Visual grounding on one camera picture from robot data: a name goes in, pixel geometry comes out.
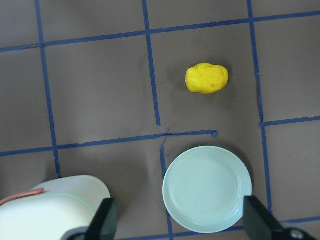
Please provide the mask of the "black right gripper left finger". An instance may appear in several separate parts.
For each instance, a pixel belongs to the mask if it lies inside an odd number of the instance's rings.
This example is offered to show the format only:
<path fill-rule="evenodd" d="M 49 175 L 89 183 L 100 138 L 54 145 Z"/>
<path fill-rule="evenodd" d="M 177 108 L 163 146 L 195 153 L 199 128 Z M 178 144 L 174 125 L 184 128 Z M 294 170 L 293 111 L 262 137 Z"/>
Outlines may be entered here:
<path fill-rule="evenodd" d="M 117 231 L 117 208 L 114 198 L 102 200 L 89 226 L 67 231 L 61 240 L 114 240 Z"/>

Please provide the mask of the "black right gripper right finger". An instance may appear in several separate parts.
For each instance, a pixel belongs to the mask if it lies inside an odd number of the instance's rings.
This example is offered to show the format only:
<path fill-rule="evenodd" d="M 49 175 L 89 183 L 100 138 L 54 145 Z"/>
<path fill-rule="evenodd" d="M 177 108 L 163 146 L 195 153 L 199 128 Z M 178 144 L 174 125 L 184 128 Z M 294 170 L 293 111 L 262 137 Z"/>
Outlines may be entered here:
<path fill-rule="evenodd" d="M 256 196 L 243 200 L 243 228 L 250 240 L 314 240 L 297 227 L 283 227 Z"/>

